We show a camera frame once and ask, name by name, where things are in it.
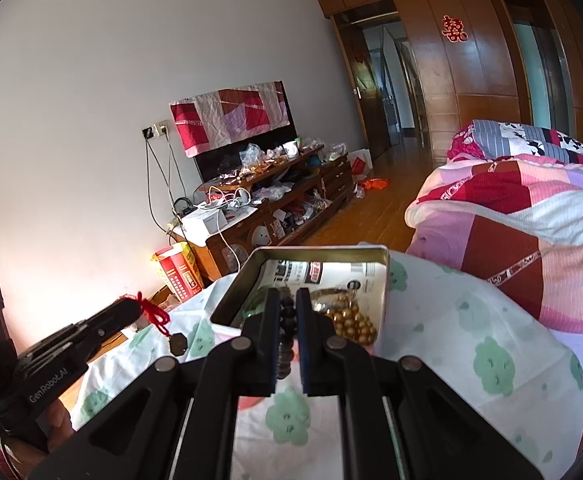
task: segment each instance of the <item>white mug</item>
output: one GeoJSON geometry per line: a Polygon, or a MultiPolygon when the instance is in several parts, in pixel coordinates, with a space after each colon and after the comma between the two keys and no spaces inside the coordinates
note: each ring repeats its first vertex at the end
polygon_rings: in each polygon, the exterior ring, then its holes
{"type": "Polygon", "coordinates": [[[299,154],[298,143],[295,140],[285,142],[282,146],[285,149],[285,153],[287,153],[287,156],[289,158],[294,158],[295,156],[298,156],[299,154]]]}

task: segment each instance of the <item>television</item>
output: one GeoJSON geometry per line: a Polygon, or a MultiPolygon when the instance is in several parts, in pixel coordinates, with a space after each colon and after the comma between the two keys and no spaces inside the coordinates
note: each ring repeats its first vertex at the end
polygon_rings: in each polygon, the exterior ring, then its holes
{"type": "Polygon", "coordinates": [[[240,167],[240,152],[244,152],[249,143],[256,144],[260,146],[263,151],[266,151],[276,148],[277,146],[280,146],[285,142],[289,142],[290,140],[294,140],[296,137],[298,137],[296,128],[293,123],[293,117],[291,115],[291,108],[289,108],[289,101],[287,101],[287,94],[285,93],[284,85],[282,85],[282,94],[285,98],[289,124],[280,128],[276,128],[275,130],[271,130],[270,132],[254,137],[249,137],[245,140],[239,140],[238,142],[233,142],[231,144],[227,144],[226,146],[220,146],[215,150],[209,150],[209,152],[199,153],[198,155],[194,156],[193,160],[196,163],[198,174],[200,174],[200,178],[203,182],[209,182],[220,174],[240,167]]]}

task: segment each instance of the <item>red paper decoration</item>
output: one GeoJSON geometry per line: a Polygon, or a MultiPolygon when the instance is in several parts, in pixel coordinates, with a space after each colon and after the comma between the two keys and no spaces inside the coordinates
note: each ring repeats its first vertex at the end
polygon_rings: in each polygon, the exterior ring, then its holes
{"type": "Polygon", "coordinates": [[[358,63],[364,63],[367,56],[361,49],[358,47],[353,47],[353,59],[355,59],[358,63]]]}
{"type": "Polygon", "coordinates": [[[443,23],[444,23],[444,30],[443,36],[447,36],[447,39],[452,43],[456,41],[466,41],[469,36],[466,32],[463,31],[464,25],[462,24],[462,20],[458,20],[457,18],[450,18],[445,14],[443,16],[443,23]]]}

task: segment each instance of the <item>pillow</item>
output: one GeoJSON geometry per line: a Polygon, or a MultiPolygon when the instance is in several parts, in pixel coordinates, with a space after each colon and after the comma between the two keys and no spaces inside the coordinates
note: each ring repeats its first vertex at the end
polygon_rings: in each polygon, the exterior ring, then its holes
{"type": "Polygon", "coordinates": [[[583,164],[583,143],[558,130],[474,120],[453,137],[447,157],[452,159],[461,154],[484,160],[525,154],[548,156],[566,164],[583,164]]]}

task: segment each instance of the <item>shelf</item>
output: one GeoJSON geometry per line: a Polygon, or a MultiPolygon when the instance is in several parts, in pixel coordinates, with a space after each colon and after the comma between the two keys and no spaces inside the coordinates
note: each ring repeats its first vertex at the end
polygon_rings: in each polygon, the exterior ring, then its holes
{"type": "Polygon", "coordinates": [[[293,202],[299,196],[305,194],[305,192],[312,187],[320,185],[320,175],[316,174],[314,176],[304,178],[303,180],[297,182],[291,191],[287,191],[280,200],[270,203],[271,211],[276,211],[277,209],[282,209],[288,203],[293,202]]]}
{"type": "Polygon", "coordinates": [[[318,224],[322,223],[324,220],[331,218],[335,211],[341,206],[341,204],[347,198],[347,195],[351,192],[350,189],[346,189],[340,195],[338,195],[332,203],[326,208],[323,209],[320,213],[318,213],[313,218],[310,218],[308,221],[303,223],[299,226],[295,231],[290,232],[286,237],[281,238],[278,242],[278,245],[290,245],[298,238],[302,237],[303,234],[307,234],[307,232],[314,229],[318,224]]]}
{"type": "Polygon", "coordinates": [[[251,176],[248,176],[233,184],[220,184],[216,179],[214,179],[210,180],[209,182],[205,182],[199,187],[199,189],[203,191],[208,191],[211,186],[217,187],[218,189],[221,189],[223,191],[232,191],[238,189],[238,187],[251,189],[251,187],[257,182],[260,182],[265,178],[280,173],[281,171],[286,170],[287,168],[294,166],[299,162],[307,160],[311,155],[314,155],[314,153],[318,153],[323,148],[324,146],[322,144],[319,144],[318,146],[312,148],[311,150],[306,150],[306,152],[302,152],[302,154],[297,156],[296,158],[290,158],[289,160],[287,160],[287,162],[283,162],[282,164],[276,164],[269,168],[268,170],[263,171],[262,173],[252,174],[251,176]]]}

